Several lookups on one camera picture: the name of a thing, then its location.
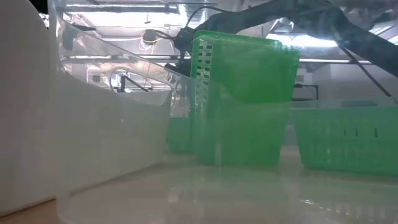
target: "white wall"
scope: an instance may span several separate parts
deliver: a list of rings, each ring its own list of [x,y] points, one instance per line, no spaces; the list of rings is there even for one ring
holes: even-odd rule
[[[393,96],[398,96],[398,78],[375,65],[366,70]],[[386,97],[357,65],[331,65],[333,99],[370,99]]]
[[[0,215],[55,193],[51,177],[42,172],[53,158],[40,147],[48,134],[49,32],[28,0],[1,5]]]

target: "green plastic basket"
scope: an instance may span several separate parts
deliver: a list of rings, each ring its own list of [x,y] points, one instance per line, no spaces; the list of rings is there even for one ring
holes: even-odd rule
[[[209,165],[279,161],[300,52],[279,41],[201,31],[193,42],[192,146]]]
[[[295,112],[302,164],[310,168],[398,174],[398,107]]]
[[[167,142],[169,149],[176,153],[192,152],[190,145],[190,118],[176,117],[170,118]]]

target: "fluorescent light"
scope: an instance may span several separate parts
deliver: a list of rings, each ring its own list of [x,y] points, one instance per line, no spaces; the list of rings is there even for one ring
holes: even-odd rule
[[[327,59],[307,59],[301,58],[300,62],[317,62],[317,63],[349,63],[350,60],[327,60]]]
[[[136,38],[128,38],[128,37],[120,37],[120,38],[101,38],[103,41],[132,41],[132,40],[141,40],[142,37]]]
[[[393,38],[390,38],[388,41],[393,43],[393,44],[395,44],[395,45],[397,45],[398,44],[398,35],[393,37]]]
[[[142,58],[148,59],[148,60],[157,60],[157,59],[164,59],[164,60],[171,60],[172,57],[175,57],[176,60],[180,58],[180,56],[169,56],[169,55],[139,55]],[[191,59],[191,56],[185,56],[185,59]]]
[[[291,39],[287,35],[268,34],[267,38],[279,40],[284,45],[296,47],[337,47],[336,42],[333,40],[322,40],[309,35],[298,35]]]
[[[166,8],[165,5],[144,5],[144,4],[100,4],[100,5],[94,5],[94,4],[67,4],[67,7],[152,7],[152,8]],[[171,9],[176,9],[176,6],[169,6]]]
[[[382,27],[382,28],[374,28],[374,29],[371,29],[371,30],[369,30],[370,32],[372,32],[373,34],[375,34],[375,35],[379,35],[379,34],[381,34],[382,32],[384,32],[384,31],[386,31],[386,30],[388,30],[388,29],[390,29],[392,26],[386,26],[386,27]]]
[[[69,56],[70,59],[111,59],[112,56],[88,56],[88,55],[76,55]]]
[[[365,61],[365,60],[358,60],[358,62],[361,64],[368,64],[368,65],[372,64],[370,61]]]

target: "transparent plastic tub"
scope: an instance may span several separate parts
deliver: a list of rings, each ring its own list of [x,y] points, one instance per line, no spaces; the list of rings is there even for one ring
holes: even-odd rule
[[[228,134],[233,138],[230,142],[222,142],[222,147],[217,150],[205,153],[214,158],[210,166],[200,162],[200,154],[181,154],[178,148],[192,150],[186,145],[192,145],[191,135],[198,131],[192,130],[188,122],[192,103],[189,87],[197,81],[99,40],[93,34],[80,32],[60,17],[63,15],[60,2],[49,3],[52,12],[51,64],[56,76],[51,99],[57,112],[52,119],[54,130],[57,130],[53,147],[60,151],[61,158],[54,163],[58,162],[61,170],[57,176],[61,186],[57,203],[62,222],[398,222],[396,177],[308,169],[302,165],[305,159],[300,157],[300,143],[294,139],[301,141],[302,133],[298,132],[299,125],[296,124],[303,120],[294,115],[322,110],[316,106],[320,103],[242,104],[231,100],[230,93],[215,84],[215,88],[222,90],[222,96],[229,99],[224,101],[231,108],[228,116],[241,119],[237,123],[223,123],[215,116],[207,124],[214,126],[213,134]],[[73,37],[72,49],[63,44],[63,39],[70,36]],[[144,93],[131,85],[128,86],[131,93],[113,93],[112,84],[120,87],[119,79],[113,79],[113,76],[120,77],[121,74],[130,75],[142,87],[154,91]],[[319,82],[319,95],[324,100],[322,105],[333,100],[329,107],[341,106],[343,100],[339,97],[345,96],[346,92],[340,90],[345,87],[352,90],[352,85],[331,82],[331,75],[324,69],[311,78],[316,81],[323,74],[326,78]],[[344,78],[350,82],[352,77],[357,76]],[[365,87],[360,96],[367,98],[374,87]],[[345,104],[355,105],[354,99],[359,94],[355,95],[357,92],[353,91],[349,96],[353,100],[345,99]],[[381,110],[392,107],[390,99],[382,98],[379,92],[375,96],[380,99],[376,101]],[[223,112],[217,111],[218,115],[224,115]],[[240,136],[234,129],[250,132],[251,127],[245,125],[245,121],[259,120],[259,124],[267,125],[277,122],[280,117],[285,119],[288,113],[291,120],[286,125],[285,139],[268,138],[274,136],[273,132],[283,136],[283,125],[278,130],[264,133],[261,139],[267,143],[276,142],[272,160],[279,164],[264,167],[223,162],[226,158],[223,156],[230,153],[228,144],[239,142]],[[184,120],[176,122],[176,133],[170,130],[172,125],[169,123],[173,119]],[[167,150],[167,140],[169,147],[172,144],[177,147]],[[241,149],[242,154],[237,155],[247,156],[249,152],[245,151],[245,145]]]

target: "ceiling light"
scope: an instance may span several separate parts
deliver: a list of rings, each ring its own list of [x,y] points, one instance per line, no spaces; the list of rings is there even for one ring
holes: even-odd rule
[[[144,5],[144,4],[100,4],[100,5],[92,5],[92,4],[67,4],[67,7],[152,7],[152,8],[165,8],[165,5]],[[174,5],[169,6],[171,9],[176,9],[177,7]]]
[[[395,44],[395,45],[397,45],[398,44],[398,35],[393,37],[393,38],[390,38],[388,41],[393,43],[393,44]]]
[[[392,26],[386,26],[386,27],[382,27],[382,28],[378,27],[378,28],[373,28],[373,29],[371,29],[369,31],[372,32],[375,35],[379,35],[379,34],[383,33],[384,31],[390,29],[391,27]]]
[[[128,37],[118,37],[118,38],[101,38],[103,41],[109,41],[109,42],[114,42],[114,41],[132,41],[132,40],[141,40],[142,37],[135,37],[135,38],[128,38]]]
[[[111,59],[112,56],[89,56],[89,55],[76,55],[69,56],[70,59]]]
[[[268,34],[267,39],[279,40],[284,45],[296,47],[337,47],[333,40],[322,40],[309,35],[298,35],[290,38],[287,35]]]
[[[308,59],[301,58],[300,62],[315,62],[315,63],[349,63],[350,60],[328,60],[328,59]]]

